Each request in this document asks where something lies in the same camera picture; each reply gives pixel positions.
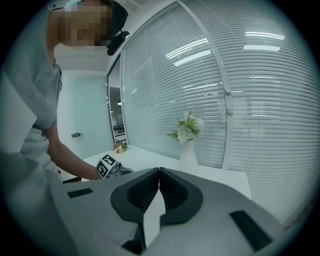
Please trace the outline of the pink flower bouquet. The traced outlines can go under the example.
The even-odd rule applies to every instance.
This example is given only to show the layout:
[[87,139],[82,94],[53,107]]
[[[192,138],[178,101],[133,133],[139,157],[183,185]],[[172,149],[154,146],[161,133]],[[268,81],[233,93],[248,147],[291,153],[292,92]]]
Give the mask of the pink flower bouquet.
[[116,154],[124,153],[128,149],[128,145],[126,142],[120,141],[113,145],[112,151]]

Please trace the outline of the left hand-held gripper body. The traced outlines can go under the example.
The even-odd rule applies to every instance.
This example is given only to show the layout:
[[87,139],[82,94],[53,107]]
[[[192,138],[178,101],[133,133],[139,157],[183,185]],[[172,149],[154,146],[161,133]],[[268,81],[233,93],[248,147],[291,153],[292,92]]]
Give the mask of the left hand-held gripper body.
[[98,164],[96,165],[95,170],[101,176],[102,179],[116,177],[120,171],[123,169],[121,162],[117,161],[115,158],[106,154],[103,156]]

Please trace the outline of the person's left forearm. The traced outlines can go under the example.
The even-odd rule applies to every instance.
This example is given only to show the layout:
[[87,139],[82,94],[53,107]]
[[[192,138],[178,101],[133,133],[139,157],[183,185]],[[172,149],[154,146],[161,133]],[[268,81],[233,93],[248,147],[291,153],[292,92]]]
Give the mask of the person's left forearm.
[[102,179],[95,166],[80,159],[60,141],[56,124],[46,130],[44,135],[49,141],[47,153],[58,168],[86,180]]

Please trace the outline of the white table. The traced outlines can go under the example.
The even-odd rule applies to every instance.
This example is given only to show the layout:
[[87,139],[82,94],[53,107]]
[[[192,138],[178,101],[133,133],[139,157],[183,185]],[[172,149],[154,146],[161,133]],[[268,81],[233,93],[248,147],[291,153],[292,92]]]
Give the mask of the white table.
[[[85,158],[84,161],[95,166],[105,155],[110,155],[114,159],[120,161],[125,167],[128,167],[136,172],[155,167],[164,167],[173,170],[179,169],[179,160],[132,145],[130,145],[127,151],[124,153],[118,154],[114,153],[112,150],[109,150]],[[225,184],[237,190],[248,199],[252,198],[248,176],[245,172],[199,165],[198,171],[196,171],[195,175],[203,179]]]

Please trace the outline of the white window blinds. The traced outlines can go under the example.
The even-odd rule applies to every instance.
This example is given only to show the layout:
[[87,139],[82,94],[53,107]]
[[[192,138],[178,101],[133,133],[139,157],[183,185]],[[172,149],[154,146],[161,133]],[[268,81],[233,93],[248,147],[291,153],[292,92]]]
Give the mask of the white window blinds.
[[204,122],[202,166],[245,173],[251,199],[290,226],[320,183],[320,67],[269,0],[175,0],[120,60],[129,143],[170,158],[185,112]]

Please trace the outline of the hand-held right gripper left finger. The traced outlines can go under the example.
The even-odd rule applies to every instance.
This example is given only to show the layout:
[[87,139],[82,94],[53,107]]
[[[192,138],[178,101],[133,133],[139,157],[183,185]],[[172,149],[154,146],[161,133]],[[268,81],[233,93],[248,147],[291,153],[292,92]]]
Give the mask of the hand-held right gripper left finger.
[[111,204],[114,189],[150,172],[148,168],[113,178],[65,184],[56,175],[48,175],[74,256],[152,256],[147,250],[135,254],[123,247],[136,238],[139,225],[123,220]]

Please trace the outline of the person's grey shirt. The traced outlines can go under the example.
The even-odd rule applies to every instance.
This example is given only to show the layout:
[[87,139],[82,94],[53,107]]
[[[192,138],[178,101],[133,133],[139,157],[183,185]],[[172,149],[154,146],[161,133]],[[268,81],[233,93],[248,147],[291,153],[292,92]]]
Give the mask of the person's grey shirt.
[[52,17],[63,12],[63,8],[42,7],[19,33],[3,63],[10,84],[36,116],[20,153],[57,175],[61,171],[48,153],[50,142],[45,133],[57,124],[62,71],[49,56],[47,32]]

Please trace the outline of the white vase with white flowers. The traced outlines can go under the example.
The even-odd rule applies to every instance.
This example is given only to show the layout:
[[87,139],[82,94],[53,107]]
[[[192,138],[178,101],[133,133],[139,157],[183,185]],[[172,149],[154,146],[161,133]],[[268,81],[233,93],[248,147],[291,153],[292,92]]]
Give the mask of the white vase with white flowers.
[[186,110],[182,119],[177,119],[176,129],[171,129],[168,137],[178,141],[182,145],[178,169],[181,172],[196,175],[199,163],[195,153],[195,139],[205,128],[205,122],[193,116],[190,110]]

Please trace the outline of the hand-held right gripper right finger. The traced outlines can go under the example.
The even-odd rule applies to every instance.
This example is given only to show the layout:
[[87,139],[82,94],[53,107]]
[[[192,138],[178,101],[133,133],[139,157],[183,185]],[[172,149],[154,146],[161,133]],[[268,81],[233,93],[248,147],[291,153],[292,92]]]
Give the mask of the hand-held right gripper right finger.
[[149,256],[254,256],[284,232],[236,189],[173,169],[159,170],[165,204]]

